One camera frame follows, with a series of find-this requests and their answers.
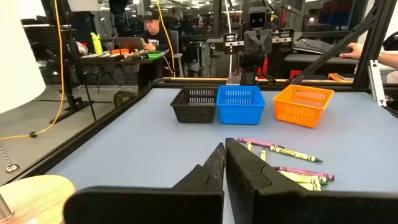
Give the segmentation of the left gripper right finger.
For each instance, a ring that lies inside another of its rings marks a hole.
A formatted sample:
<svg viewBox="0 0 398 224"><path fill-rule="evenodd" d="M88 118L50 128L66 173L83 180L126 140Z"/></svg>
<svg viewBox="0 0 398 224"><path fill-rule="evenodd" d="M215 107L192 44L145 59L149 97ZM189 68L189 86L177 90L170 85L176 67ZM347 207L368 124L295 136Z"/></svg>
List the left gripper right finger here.
<svg viewBox="0 0 398 224"><path fill-rule="evenodd" d="M233 138L225 140L226 181L236 223L397 223L397 196L309 191Z"/></svg>

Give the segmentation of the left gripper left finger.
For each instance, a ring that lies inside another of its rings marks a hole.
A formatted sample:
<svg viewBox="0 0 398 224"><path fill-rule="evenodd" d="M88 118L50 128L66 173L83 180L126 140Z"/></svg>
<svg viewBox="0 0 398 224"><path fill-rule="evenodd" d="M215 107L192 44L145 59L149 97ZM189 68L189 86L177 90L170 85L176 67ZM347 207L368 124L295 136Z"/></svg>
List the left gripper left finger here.
<svg viewBox="0 0 398 224"><path fill-rule="evenodd" d="M221 223L223 221L224 145L197 164L173 187L95 186L65 202L65 223Z"/></svg>

